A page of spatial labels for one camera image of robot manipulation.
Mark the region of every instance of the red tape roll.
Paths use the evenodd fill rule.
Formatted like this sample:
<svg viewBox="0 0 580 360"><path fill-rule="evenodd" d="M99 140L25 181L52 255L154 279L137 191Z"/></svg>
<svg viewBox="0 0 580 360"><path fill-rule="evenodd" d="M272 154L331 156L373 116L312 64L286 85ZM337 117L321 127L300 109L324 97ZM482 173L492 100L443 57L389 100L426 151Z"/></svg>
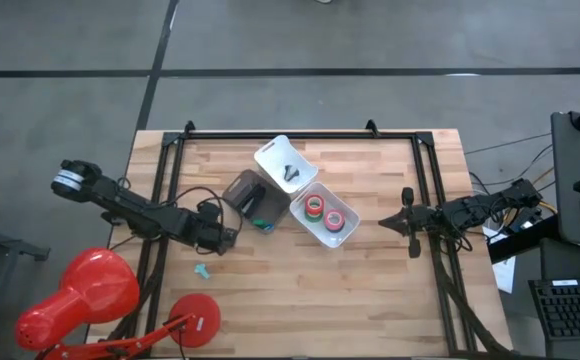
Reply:
<svg viewBox="0 0 580 360"><path fill-rule="evenodd" d="M323 223L330 232L339 232L346 223L346 218L339 210L330 210L323 217Z"/></svg>
<svg viewBox="0 0 580 360"><path fill-rule="evenodd" d="M326 202L319 195L306 197L306 212L312 216L318 216L323 212Z"/></svg>

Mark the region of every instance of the tape roll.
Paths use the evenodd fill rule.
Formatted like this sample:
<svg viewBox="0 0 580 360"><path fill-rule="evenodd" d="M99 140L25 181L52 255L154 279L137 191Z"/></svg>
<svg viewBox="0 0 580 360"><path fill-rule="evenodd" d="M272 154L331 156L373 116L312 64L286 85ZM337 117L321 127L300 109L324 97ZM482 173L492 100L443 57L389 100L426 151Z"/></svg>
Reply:
<svg viewBox="0 0 580 360"><path fill-rule="evenodd" d="M339 210L330 210L326 213L323 223L328 231L337 233L343 229L343 225L346 223L346 218L343 213Z"/></svg>
<svg viewBox="0 0 580 360"><path fill-rule="evenodd" d="M323 219L323 212L321 212L319 215L311 215L306 211L306 219L310 222L319 222L321 219Z"/></svg>
<svg viewBox="0 0 580 360"><path fill-rule="evenodd" d="M306 198L306 214L312 216L317 216L323 214L323 208L325 207L325 201L319 195L308 195Z"/></svg>

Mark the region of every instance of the red lamp base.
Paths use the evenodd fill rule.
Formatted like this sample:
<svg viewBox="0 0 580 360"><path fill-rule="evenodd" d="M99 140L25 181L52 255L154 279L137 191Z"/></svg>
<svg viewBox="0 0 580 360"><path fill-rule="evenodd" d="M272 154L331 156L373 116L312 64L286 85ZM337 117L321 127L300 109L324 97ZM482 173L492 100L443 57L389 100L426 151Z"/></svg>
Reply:
<svg viewBox="0 0 580 360"><path fill-rule="evenodd" d="M194 317L186 322L185 331L173 331L170 334L177 344L187 348L197 348L209 343L219 332L221 311L219 305L210 296L190 294L182 297L170 310L169 318L186 314L194 314Z"/></svg>

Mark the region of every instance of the white paper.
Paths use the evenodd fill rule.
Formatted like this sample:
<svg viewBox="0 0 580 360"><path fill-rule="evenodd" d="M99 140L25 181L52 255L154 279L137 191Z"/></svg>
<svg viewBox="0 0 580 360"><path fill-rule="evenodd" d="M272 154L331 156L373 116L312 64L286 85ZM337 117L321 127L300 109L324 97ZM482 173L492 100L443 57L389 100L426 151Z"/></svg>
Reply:
<svg viewBox="0 0 580 360"><path fill-rule="evenodd" d="M494 236L497 231L483 228L483 233L486 236ZM499 234L490 240L490 243L495 243L501 239L505 239L507 236L504 234ZM512 284L514 282L514 264L516 261L516 256L513 256L507 260L500 261L492 265L492 270L494 270L494 278L497 281L497 287L501 291L505 291L508 294L512 294Z"/></svg>

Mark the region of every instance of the green tape roll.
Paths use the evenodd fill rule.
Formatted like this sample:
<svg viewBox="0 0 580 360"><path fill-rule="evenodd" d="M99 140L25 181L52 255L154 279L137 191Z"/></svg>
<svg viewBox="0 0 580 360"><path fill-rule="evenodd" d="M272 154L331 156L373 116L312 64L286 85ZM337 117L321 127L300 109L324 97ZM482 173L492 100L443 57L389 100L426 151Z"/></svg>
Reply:
<svg viewBox="0 0 580 360"><path fill-rule="evenodd" d="M319 222L321 221L321 219L323 219L323 212L320 212L319 215L317 216L312 216L310 214L308 214L308 212L305 212L306 215L306 219L308 219L308 221L310 222Z"/></svg>

